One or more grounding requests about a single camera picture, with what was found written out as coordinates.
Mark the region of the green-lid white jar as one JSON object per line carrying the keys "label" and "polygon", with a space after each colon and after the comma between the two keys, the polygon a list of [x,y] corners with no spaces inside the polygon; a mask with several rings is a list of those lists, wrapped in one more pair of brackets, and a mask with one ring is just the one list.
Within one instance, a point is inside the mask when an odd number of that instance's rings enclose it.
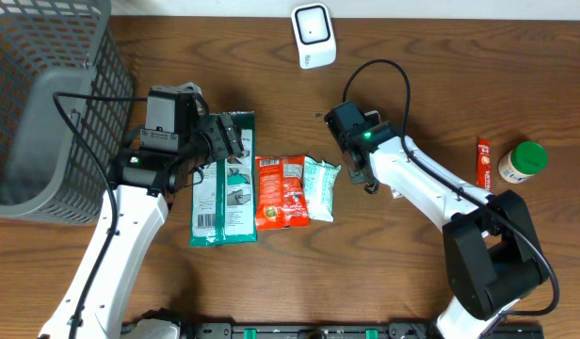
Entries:
{"label": "green-lid white jar", "polygon": [[540,173],[548,164],[548,153],[537,142],[525,141],[504,155],[498,163],[500,176],[519,184]]}

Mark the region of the teal white snack packet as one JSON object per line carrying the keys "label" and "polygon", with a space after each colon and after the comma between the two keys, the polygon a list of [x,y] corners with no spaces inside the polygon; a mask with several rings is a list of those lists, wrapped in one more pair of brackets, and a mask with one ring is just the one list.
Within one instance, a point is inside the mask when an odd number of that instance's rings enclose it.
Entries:
{"label": "teal white snack packet", "polygon": [[341,168],[305,157],[303,191],[310,219],[333,222],[333,188]]}

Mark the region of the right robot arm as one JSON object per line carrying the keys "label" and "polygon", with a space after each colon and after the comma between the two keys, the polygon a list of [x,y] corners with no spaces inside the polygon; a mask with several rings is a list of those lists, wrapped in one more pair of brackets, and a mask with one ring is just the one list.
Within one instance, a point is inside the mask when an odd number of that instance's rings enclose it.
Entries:
{"label": "right robot arm", "polygon": [[351,122],[334,137],[353,178],[397,190],[442,232],[453,298],[434,321],[435,336],[484,338],[516,315],[518,301],[556,282],[515,192],[492,195],[461,180],[388,122]]}

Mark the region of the small red wrapper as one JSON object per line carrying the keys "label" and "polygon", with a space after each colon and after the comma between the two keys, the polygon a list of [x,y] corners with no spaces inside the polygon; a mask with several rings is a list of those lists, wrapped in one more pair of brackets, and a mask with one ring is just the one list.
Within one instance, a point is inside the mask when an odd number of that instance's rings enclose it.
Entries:
{"label": "small red wrapper", "polygon": [[476,185],[491,190],[491,147],[485,138],[479,138],[477,143]]}

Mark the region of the green white snack bag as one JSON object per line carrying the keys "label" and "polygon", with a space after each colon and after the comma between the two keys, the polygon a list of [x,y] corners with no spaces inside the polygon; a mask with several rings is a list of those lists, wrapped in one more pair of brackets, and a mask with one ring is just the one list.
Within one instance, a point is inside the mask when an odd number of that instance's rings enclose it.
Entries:
{"label": "green white snack bag", "polygon": [[197,248],[252,243],[258,240],[254,203],[254,135],[252,112],[233,112],[243,151],[193,175],[191,236]]}

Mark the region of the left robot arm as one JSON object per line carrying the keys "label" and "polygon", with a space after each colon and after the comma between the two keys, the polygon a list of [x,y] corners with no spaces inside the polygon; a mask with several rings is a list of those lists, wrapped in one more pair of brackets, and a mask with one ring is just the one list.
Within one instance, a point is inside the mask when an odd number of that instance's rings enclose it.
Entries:
{"label": "left robot arm", "polygon": [[72,283],[41,338],[190,338],[193,327],[166,309],[125,323],[124,314],[148,248],[169,215],[170,196],[190,174],[244,149],[237,112],[202,115],[173,133],[139,131],[140,145],[111,163],[103,206]]}

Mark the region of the red snack packet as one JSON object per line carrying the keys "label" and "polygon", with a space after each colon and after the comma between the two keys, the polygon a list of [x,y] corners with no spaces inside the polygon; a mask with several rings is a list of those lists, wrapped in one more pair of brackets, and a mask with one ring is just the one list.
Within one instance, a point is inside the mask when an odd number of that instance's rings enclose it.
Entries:
{"label": "red snack packet", "polygon": [[303,190],[305,155],[257,156],[258,231],[306,227],[310,223]]}

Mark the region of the orange white small packet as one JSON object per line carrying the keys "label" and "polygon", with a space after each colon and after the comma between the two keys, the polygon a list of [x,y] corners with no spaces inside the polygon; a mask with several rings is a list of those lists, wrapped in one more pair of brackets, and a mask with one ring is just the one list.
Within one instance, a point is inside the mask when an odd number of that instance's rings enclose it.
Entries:
{"label": "orange white small packet", "polygon": [[394,199],[400,199],[403,197],[403,195],[394,188],[391,188],[391,193],[392,193]]}

